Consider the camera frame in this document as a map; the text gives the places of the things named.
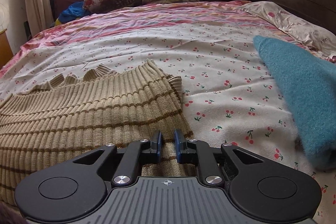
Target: teal cloth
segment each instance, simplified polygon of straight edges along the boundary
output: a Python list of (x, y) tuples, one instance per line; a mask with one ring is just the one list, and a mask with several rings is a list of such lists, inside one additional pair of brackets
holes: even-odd
[(336, 66), (275, 38), (253, 42), (293, 114), (307, 159), (319, 170), (336, 168)]

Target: ribbed knit fabric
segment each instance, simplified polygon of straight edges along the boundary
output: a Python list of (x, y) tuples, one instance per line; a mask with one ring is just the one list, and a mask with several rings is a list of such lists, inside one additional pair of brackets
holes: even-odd
[(100, 65), (83, 80), (56, 76), (0, 105), (0, 200), (15, 205), (14, 189), (27, 175), (106, 143), (126, 147), (164, 138), (160, 165), (145, 176), (192, 175), (175, 160), (173, 130), (193, 136), (182, 113), (181, 78), (164, 74), (152, 61), (118, 74)]

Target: silver bolt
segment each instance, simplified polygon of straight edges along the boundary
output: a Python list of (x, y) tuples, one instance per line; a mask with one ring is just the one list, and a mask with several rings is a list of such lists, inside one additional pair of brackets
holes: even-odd
[(129, 182), (130, 180), (131, 179), (128, 176), (117, 176), (113, 179), (113, 181), (118, 184), (125, 184)]
[(222, 178), (219, 176), (208, 176), (205, 181), (210, 184), (218, 184), (222, 182)]

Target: bedsheet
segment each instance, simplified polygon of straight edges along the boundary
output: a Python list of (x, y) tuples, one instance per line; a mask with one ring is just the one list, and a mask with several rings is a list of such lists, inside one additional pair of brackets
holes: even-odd
[[(235, 10), (241, 4), (148, 5), (44, 31), (34, 38), (37, 48), (3, 69), (0, 100), (59, 73), (82, 77), (100, 63), (121, 72), (153, 59), (165, 72), (182, 76), (183, 111), (197, 139), (214, 147), (231, 142), (311, 175), (323, 193), (315, 220), (335, 223), (336, 173), (317, 172), (307, 162), (285, 98), (259, 58), (253, 37), (305, 46), (270, 23)], [(18, 175), (26, 176), (13, 166), (1, 180)], [(0, 181), (0, 199), (13, 205), (10, 189), (3, 185)]]

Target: wall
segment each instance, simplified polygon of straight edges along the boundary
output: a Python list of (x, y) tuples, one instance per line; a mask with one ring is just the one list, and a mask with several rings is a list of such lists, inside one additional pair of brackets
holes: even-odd
[(0, 0), (0, 30), (7, 28), (8, 42), (14, 54), (27, 41), (23, 25), (25, 21), (25, 0)]

